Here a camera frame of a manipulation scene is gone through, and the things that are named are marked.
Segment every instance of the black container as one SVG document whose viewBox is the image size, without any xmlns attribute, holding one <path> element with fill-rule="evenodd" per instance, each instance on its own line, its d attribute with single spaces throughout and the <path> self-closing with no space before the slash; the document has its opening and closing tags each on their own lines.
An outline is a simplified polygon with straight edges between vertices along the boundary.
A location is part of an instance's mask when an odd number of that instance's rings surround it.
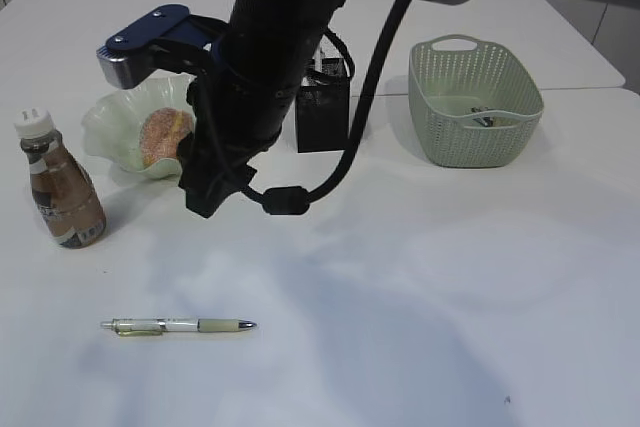
<svg viewBox="0 0 640 427">
<path fill-rule="evenodd" d="M 341 57 L 322 59 L 322 78 L 309 71 L 309 85 L 296 95 L 298 152 L 344 150 L 349 137 L 351 75 Z"/>
</svg>

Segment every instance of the ballpoint pen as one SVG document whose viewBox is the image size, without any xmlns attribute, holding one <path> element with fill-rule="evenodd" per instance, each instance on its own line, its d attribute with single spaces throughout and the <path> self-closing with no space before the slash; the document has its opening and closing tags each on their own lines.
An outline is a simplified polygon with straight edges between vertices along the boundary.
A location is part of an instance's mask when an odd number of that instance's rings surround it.
<svg viewBox="0 0 640 427">
<path fill-rule="evenodd" d="M 100 327 L 122 337 L 162 335 L 164 332 L 244 332 L 257 326 L 255 322 L 238 319 L 113 319 L 100 322 Z"/>
</svg>

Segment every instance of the green basket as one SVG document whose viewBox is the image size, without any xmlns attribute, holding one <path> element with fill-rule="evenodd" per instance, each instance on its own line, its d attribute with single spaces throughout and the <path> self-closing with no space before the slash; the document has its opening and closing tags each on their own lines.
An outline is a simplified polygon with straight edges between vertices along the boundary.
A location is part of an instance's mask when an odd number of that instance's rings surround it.
<svg viewBox="0 0 640 427">
<path fill-rule="evenodd" d="M 445 40 L 465 41 L 469 48 L 435 48 Z M 501 167 L 513 161 L 544 108 L 531 76 L 508 49 L 464 35 L 411 49 L 409 105 L 429 160 L 458 168 Z"/>
</svg>

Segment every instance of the bottle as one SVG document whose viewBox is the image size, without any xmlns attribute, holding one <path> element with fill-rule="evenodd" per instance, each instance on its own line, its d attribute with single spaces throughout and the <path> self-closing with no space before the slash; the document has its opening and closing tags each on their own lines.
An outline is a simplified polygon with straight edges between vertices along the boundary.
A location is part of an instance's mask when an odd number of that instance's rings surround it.
<svg viewBox="0 0 640 427">
<path fill-rule="evenodd" d="M 33 200 L 54 240 L 72 249 L 95 242 L 106 226 L 104 210 L 89 175 L 62 144 L 51 114 L 26 109 L 14 126 L 29 159 Z"/>
</svg>

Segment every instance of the bottle cap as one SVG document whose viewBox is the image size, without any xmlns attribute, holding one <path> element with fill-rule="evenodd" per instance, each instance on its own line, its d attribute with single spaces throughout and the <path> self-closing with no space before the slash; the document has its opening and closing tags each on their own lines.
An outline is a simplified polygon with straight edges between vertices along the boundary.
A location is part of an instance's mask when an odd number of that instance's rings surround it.
<svg viewBox="0 0 640 427">
<path fill-rule="evenodd" d="M 13 125 L 21 139 L 37 139 L 56 128 L 49 111 L 39 108 L 21 110 Z"/>
</svg>

